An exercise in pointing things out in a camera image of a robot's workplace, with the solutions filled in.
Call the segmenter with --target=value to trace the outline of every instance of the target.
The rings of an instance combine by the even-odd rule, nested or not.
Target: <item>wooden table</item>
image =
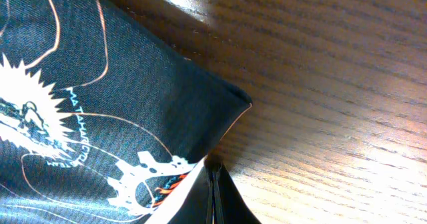
[[[427,0],[112,0],[254,107],[215,150],[263,223],[427,222]]]

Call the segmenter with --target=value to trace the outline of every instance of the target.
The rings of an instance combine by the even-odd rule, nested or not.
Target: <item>white gear shape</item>
[[[152,177],[165,177],[182,175],[190,172],[195,164],[189,164],[187,160],[178,156],[172,156],[172,161],[169,163],[158,163],[148,151],[138,152],[139,162],[141,165],[132,166],[129,163],[121,160],[115,165],[123,172],[120,180],[108,177],[107,182],[116,192],[117,197],[109,198],[110,205],[116,207],[124,207],[128,210],[129,215],[147,215],[152,214],[157,207],[153,207],[155,200],[149,187],[147,180]],[[151,195],[151,207],[141,206],[136,199],[136,190],[139,184],[143,183]]]

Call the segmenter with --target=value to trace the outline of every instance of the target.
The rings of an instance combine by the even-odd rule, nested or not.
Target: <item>wooden surface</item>
[[[254,107],[215,150],[263,223],[427,223],[427,0],[112,0]]]

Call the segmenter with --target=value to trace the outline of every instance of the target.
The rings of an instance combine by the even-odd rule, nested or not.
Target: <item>sun graphic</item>
[[[64,159],[68,157],[65,151],[74,152],[67,143],[75,141],[67,137],[72,130],[64,127],[62,120],[72,114],[61,113],[57,107],[64,99],[54,98],[51,93],[54,83],[45,85],[40,81],[41,71],[31,75],[26,69],[23,61],[13,67],[3,54],[3,63],[0,63],[0,138],[31,153]],[[25,123],[36,127],[45,140],[32,138]]]

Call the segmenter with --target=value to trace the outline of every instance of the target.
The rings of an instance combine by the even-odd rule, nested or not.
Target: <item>white sunburst design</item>
[[[21,61],[16,67],[9,64],[3,54],[3,63],[0,64],[0,98],[12,103],[21,113],[28,102],[37,108],[37,114],[43,120],[43,128],[48,132],[49,141],[57,141],[60,148],[46,143],[37,143],[25,136],[25,128],[18,127],[19,121],[12,119],[0,112],[0,137],[4,141],[13,143],[16,147],[24,147],[31,153],[38,153],[44,157],[64,159],[68,157],[66,151],[74,152],[67,143],[75,143],[67,137],[72,130],[63,126],[62,120],[72,116],[70,113],[61,113],[57,106],[63,99],[55,99],[52,90],[54,83],[45,85],[41,82],[41,71],[36,74],[26,73],[27,67]]]

